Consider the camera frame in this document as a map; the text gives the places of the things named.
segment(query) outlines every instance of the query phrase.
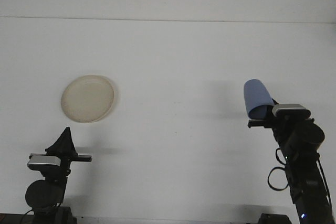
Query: paper plate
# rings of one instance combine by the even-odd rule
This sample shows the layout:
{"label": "paper plate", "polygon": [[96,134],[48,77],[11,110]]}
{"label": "paper plate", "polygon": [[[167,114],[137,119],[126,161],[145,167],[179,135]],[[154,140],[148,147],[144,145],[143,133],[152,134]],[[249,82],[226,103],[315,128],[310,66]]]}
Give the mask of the paper plate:
{"label": "paper plate", "polygon": [[110,111],[114,90],[103,76],[82,76],[66,87],[61,98],[64,114],[80,123],[95,122]]}

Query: black cable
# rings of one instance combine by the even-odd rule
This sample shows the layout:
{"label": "black cable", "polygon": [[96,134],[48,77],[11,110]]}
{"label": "black cable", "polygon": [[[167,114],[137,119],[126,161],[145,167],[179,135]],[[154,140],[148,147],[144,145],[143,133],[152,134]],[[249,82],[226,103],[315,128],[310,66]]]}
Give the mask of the black cable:
{"label": "black cable", "polygon": [[274,191],[283,191],[283,190],[285,190],[285,189],[289,186],[289,184],[287,184],[287,186],[285,186],[284,188],[276,188],[276,187],[274,187],[273,185],[271,185],[271,183],[269,182],[269,177],[271,176],[272,172],[274,172],[275,170],[282,170],[282,171],[285,171],[285,168],[280,167],[280,166],[274,167],[274,168],[269,172],[269,174],[268,174],[268,177],[267,177],[267,184],[268,184],[268,186],[269,186],[271,189],[273,189]]}
{"label": "black cable", "polygon": [[281,164],[281,165],[286,165],[283,161],[280,160],[279,156],[278,156],[278,151],[280,150],[280,148],[277,148],[275,150],[275,157],[277,159],[277,161]]}
{"label": "black cable", "polygon": [[324,185],[326,186],[325,188],[326,188],[327,195],[328,195],[329,206],[332,209],[332,206],[331,206],[331,196],[330,196],[330,193],[329,193],[329,188],[328,188],[327,180],[326,180],[324,172],[323,172],[321,161],[318,159],[317,162],[319,163],[321,174],[322,174],[322,177],[323,177],[323,182],[324,182]]}
{"label": "black cable", "polygon": [[22,215],[22,217],[21,217],[21,220],[20,220],[20,222],[19,222],[19,224],[22,224],[22,221],[23,221],[23,218],[28,214],[28,213],[30,213],[30,212],[32,212],[33,211],[33,209],[31,209],[31,210],[29,210],[28,212],[26,212],[24,215]]}

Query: black mount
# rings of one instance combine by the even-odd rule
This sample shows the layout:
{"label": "black mount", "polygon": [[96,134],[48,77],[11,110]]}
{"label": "black mount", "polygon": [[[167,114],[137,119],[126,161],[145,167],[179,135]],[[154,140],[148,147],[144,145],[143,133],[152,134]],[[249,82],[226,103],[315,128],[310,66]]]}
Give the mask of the black mount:
{"label": "black mount", "polygon": [[331,202],[327,200],[328,188],[317,166],[320,157],[317,149],[324,133],[309,118],[310,114],[298,104],[276,103],[264,120],[250,120],[248,127],[272,129],[286,161],[284,171],[300,223],[335,224]]}
{"label": "black mount", "polygon": [[46,154],[30,154],[27,166],[38,170],[44,180],[33,182],[26,191],[26,202],[32,207],[32,224],[76,224],[70,207],[63,203],[72,161],[90,162],[91,156],[78,155],[67,127]]}

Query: beige plate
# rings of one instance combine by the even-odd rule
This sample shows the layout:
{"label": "beige plate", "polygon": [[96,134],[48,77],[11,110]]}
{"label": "beige plate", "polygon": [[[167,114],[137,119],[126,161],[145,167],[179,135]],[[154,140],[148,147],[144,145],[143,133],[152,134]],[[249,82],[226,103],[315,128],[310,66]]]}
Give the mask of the beige plate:
{"label": "beige plate", "polygon": [[102,76],[82,76],[65,89],[61,106],[70,119],[89,123],[106,116],[113,99],[114,90],[108,79]]}

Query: white plate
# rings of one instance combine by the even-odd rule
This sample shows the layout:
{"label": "white plate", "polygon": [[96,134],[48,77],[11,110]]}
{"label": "white plate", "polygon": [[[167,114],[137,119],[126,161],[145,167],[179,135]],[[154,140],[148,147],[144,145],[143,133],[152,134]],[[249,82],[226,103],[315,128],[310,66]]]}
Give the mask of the white plate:
{"label": "white plate", "polygon": [[82,76],[69,84],[63,92],[61,106],[64,114],[80,123],[102,119],[110,111],[114,90],[103,76]]}

